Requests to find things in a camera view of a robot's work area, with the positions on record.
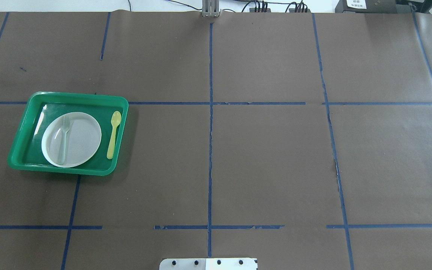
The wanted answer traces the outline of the pale translucent plastic fork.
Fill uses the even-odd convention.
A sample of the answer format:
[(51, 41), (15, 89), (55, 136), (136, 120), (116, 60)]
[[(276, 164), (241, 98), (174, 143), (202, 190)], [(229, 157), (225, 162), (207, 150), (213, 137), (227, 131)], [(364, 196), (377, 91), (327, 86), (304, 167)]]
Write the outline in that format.
[(62, 125), (60, 129), (61, 133), (61, 142), (60, 142), (60, 148), (58, 153), (58, 164), (63, 165), (66, 161), (67, 157), (67, 145), (68, 145), (68, 133), (71, 128), (71, 119), (68, 114), (63, 115), (62, 118)]

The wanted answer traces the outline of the yellow plastic spoon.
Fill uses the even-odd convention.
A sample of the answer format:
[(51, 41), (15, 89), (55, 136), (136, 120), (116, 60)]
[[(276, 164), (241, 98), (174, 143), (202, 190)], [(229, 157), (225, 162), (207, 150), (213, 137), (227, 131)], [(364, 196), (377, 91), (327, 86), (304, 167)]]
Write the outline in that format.
[(106, 153), (106, 157), (109, 160), (113, 159), (114, 156), (115, 147), (116, 147), (117, 128), (119, 127), (121, 121), (122, 121), (121, 113), (119, 111), (115, 111), (110, 120), (111, 134), (110, 134), (108, 149)]

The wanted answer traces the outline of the black power strip left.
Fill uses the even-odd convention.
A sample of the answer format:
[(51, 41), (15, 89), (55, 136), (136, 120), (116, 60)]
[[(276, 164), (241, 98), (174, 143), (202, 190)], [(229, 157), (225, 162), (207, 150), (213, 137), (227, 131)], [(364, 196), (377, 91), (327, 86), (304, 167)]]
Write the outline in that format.
[(269, 8), (269, 3), (266, 1), (258, 1), (258, 0), (253, 0), (251, 2), (249, 2), (245, 8), (249, 5), (249, 4), (254, 4), (254, 7), (249, 7), (248, 10), (250, 13), (269, 13), (271, 12), (271, 9)]

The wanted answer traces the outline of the black power strip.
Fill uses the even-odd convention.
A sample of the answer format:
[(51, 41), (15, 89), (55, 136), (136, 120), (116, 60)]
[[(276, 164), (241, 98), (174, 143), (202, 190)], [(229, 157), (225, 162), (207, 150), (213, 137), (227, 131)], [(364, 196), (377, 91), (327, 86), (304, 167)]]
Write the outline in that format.
[(287, 5), (285, 13), (310, 13), (310, 9), (308, 8), (307, 4), (300, 0), (299, 2), (291, 2)]
[(258, 1), (258, 0), (253, 0), (251, 2), (249, 2), (245, 8), (249, 5), (249, 4), (254, 4), (254, 7), (249, 7), (248, 10), (250, 13), (269, 13), (271, 12), (271, 9), (269, 8), (269, 3), (266, 1)]

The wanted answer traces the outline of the white round plate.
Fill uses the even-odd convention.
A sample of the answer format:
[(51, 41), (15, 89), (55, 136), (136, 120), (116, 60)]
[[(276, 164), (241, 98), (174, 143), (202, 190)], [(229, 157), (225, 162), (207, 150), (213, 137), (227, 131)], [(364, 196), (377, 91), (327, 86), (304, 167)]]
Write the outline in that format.
[(77, 167), (89, 161), (96, 154), (102, 140), (101, 126), (93, 116), (84, 112), (66, 114), (70, 116), (71, 127), (67, 134), (67, 157), (63, 165), (58, 164), (63, 115), (48, 125), (41, 140), (43, 157), (60, 168)]

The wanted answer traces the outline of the black power strip right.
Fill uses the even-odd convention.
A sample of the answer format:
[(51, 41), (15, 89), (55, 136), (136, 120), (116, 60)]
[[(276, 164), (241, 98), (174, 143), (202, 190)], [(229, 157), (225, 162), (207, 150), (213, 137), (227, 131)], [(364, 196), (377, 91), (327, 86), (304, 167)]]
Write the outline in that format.
[(308, 8), (307, 4), (300, 0), (299, 2), (291, 2), (287, 5), (285, 13), (310, 13), (310, 9)]

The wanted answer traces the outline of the black box with label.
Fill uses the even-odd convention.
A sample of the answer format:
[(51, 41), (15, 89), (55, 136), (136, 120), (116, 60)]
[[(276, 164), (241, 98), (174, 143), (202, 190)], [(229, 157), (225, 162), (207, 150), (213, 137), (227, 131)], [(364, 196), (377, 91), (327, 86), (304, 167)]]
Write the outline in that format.
[(411, 13), (408, 4), (401, 4), (397, 0), (340, 0), (335, 13), (359, 14), (406, 14)]

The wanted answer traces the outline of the aluminium frame post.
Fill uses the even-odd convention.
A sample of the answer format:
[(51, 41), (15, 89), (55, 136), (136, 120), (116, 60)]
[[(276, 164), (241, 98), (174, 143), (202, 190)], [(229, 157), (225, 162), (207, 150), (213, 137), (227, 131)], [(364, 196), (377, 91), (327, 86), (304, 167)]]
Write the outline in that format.
[(202, 17), (219, 17), (221, 9), (219, 0), (202, 0)]

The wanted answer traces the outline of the white pedestal base plate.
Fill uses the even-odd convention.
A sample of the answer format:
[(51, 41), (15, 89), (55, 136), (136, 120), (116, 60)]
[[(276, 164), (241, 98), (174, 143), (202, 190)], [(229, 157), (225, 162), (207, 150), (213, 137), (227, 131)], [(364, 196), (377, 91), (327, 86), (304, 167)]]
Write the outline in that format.
[(256, 258), (167, 258), (160, 270), (257, 270)]

